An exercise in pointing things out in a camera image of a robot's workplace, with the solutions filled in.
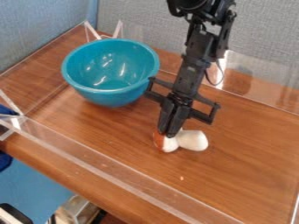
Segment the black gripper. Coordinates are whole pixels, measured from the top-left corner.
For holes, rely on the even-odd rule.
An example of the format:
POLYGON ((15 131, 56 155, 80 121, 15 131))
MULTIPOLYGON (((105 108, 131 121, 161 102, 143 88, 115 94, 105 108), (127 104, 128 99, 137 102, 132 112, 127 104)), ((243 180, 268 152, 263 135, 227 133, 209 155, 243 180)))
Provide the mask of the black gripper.
POLYGON ((165 133, 168 137, 175 137, 184 121, 189 118, 195 118, 207 124, 212 123, 216 112, 220 109, 220 105, 216 102, 212 102, 199 94, 196 94, 192 98, 180 96, 173 92, 171 92, 167 96, 163 96, 152 90, 155 84, 168 89, 172 88, 173 84, 151 77, 148 87, 144 91, 144 96, 157 102, 161 106, 157 122, 157 130, 160 134, 165 133), (192 108, 193 101, 203 102, 211 106, 211 111, 208 114, 204 114, 192 108))

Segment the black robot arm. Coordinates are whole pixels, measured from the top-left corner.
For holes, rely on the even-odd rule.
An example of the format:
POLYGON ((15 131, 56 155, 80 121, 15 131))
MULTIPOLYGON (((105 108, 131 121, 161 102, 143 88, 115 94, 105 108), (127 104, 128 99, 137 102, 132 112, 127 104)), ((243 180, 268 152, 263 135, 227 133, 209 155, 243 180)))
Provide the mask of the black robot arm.
POLYGON ((171 14, 189 23, 185 54, 175 82, 151 77, 144 95, 160 103, 157 132, 172 138, 187 119, 213 121, 220 105, 197 90, 211 63, 224 58, 238 14, 236 0, 167 0, 167 5, 171 14))

